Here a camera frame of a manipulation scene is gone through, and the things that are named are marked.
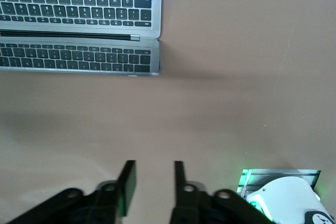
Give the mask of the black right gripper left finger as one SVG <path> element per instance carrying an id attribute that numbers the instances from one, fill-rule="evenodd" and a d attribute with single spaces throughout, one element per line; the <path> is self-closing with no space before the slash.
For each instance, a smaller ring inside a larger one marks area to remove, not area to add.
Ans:
<path id="1" fill-rule="evenodd" d="M 67 188 L 9 223 L 122 223 L 136 188 L 136 161 L 126 161 L 118 179 L 98 184 L 89 195 Z"/>

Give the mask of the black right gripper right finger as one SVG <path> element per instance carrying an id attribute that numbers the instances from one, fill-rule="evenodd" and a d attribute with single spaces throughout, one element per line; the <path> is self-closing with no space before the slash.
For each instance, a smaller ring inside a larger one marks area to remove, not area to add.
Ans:
<path id="1" fill-rule="evenodd" d="M 170 223 L 272 223 L 255 207 L 229 189 L 212 196 L 186 180 L 184 163 L 174 162 L 175 206 Z"/>

